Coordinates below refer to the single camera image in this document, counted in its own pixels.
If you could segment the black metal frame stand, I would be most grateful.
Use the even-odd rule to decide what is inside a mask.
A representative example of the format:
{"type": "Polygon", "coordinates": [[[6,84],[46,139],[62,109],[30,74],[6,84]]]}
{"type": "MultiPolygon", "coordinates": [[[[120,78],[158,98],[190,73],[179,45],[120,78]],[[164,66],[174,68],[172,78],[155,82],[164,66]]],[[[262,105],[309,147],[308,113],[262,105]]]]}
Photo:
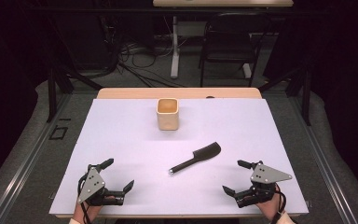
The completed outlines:
{"type": "Polygon", "coordinates": [[[81,75],[75,69],[69,68],[66,65],[54,65],[48,73],[48,119],[51,122],[58,113],[57,105],[57,89],[60,89],[64,94],[71,94],[74,91],[74,86],[70,78],[77,79],[82,83],[99,91],[103,86],[81,75]]]}
{"type": "Polygon", "coordinates": [[[299,91],[302,91],[301,117],[305,123],[310,126],[311,72],[305,65],[299,66],[280,77],[270,80],[267,84],[258,87],[258,89],[260,92],[267,91],[287,78],[289,78],[290,81],[285,89],[285,93],[288,97],[293,97],[297,96],[299,91]]]}

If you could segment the person's right hand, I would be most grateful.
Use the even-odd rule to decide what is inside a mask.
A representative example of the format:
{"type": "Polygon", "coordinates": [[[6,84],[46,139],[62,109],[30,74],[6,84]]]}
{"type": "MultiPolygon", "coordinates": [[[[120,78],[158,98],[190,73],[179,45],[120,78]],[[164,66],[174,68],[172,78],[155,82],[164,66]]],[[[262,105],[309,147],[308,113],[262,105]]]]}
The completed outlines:
{"type": "Polygon", "coordinates": [[[269,222],[273,219],[276,213],[285,212],[283,207],[283,196],[280,188],[278,186],[275,187],[271,200],[264,203],[257,203],[256,206],[269,222]]]}

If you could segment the aluminium floor rail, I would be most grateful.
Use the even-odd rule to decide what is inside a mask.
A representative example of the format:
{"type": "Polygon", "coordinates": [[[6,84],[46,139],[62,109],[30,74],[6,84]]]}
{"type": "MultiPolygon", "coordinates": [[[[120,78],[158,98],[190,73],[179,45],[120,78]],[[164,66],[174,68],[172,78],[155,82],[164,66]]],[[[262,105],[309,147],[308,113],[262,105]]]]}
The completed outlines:
{"type": "Polygon", "coordinates": [[[336,206],[343,224],[358,224],[358,221],[352,212],[351,207],[349,206],[348,200],[344,196],[342,187],[338,184],[331,166],[329,165],[329,162],[325,157],[324,152],[314,134],[314,131],[302,117],[300,103],[296,97],[289,97],[288,100],[292,108],[295,110],[296,117],[310,141],[310,152],[315,162],[317,163],[318,169],[324,179],[324,183],[336,206]]]}
{"type": "Polygon", "coordinates": [[[20,194],[28,176],[34,169],[43,146],[52,133],[58,116],[65,109],[71,94],[59,99],[57,111],[48,121],[48,98],[43,93],[21,136],[0,168],[0,224],[20,194]]]}

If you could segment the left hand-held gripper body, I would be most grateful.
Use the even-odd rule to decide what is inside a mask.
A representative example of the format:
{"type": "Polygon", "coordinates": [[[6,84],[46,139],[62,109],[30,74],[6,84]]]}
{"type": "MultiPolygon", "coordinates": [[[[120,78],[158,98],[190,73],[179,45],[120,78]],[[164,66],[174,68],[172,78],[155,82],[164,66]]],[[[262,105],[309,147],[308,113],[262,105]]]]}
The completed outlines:
{"type": "Polygon", "coordinates": [[[80,191],[78,192],[77,202],[86,202],[89,205],[122,205],[124,203],[124,193],[122,191],[112,191],[105,187],[105,182],[101,172],[96,170],[96,166],[91,166],[88,172],[80,178],[80,191]]]}

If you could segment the white-legged wooden desk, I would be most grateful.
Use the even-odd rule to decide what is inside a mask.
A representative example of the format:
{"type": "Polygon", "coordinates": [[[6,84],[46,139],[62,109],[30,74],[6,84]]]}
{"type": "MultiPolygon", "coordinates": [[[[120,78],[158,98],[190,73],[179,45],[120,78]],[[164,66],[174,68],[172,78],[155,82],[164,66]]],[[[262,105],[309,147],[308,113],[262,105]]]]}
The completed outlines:
{"type": "MultiPolygon", "coordinates": [[[[293,0],[153,0],[154,7],[196,9],[199,7],[211,7],[227,9],[229,7],[249,7],[250,9],[261,8],[284,8],[291,7],[293,0]]],[[[172,69],[171,78],[178,78],[180,48],[178,37],[181,36],[202,36],[202,28],[206,24],[203,21],[181,21],[177,16],[172,17],[172,69]]]]}

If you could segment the person's left hand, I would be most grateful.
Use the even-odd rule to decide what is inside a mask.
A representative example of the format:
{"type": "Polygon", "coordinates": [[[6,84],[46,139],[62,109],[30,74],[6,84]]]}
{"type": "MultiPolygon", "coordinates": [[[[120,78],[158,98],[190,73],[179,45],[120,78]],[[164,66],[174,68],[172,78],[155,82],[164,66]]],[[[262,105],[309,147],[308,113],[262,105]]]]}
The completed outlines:
{"type": "Polygon", "coordinates": [[[86,202],[76,203],[75,210],[71,218],[81,224],[89,224],[99,215],[102,209],[102,205],[93,206],[86,202]]]}

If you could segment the black chair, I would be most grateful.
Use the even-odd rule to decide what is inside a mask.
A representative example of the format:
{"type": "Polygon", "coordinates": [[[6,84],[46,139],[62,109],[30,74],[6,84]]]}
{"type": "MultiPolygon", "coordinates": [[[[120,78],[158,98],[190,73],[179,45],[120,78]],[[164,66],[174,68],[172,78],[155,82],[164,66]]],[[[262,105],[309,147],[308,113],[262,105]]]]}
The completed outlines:
{"type": "Polygon", "coordinates": [[[200,52],[200,86],[204,84],[206,63],[235,63],[251,67],[248,86],[254,81],[263,38],[271,19],[262,13],[228,12],[212,16],[205,25],[200,52]]]}

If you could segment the beige square cup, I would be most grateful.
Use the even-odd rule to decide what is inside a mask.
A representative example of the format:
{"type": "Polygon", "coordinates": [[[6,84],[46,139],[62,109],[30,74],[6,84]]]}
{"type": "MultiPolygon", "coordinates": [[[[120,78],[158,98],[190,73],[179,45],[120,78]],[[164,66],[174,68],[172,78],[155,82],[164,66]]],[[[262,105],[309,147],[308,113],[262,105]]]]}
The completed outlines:
{"type": "Polygon", "coordinates": [[[160,98],[157,103],[158,128],[175,131],[179,128],[179,102],[175,98],[160,98]]]}

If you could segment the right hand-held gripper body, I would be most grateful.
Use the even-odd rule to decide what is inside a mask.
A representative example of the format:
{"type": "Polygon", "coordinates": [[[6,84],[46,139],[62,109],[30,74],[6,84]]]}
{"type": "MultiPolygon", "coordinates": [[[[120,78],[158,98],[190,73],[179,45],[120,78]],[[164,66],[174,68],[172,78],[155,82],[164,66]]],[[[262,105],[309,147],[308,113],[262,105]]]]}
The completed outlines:
{"type": "Polygon", "coordinates": [[[278,182],[292,178],[291,175],[271,168],[262,161],[255,162],[255,169],[250,176],[252,186],[245,191],[236,192],[234,199],[239,208],[264,203],[272,199],[278,182]]]}

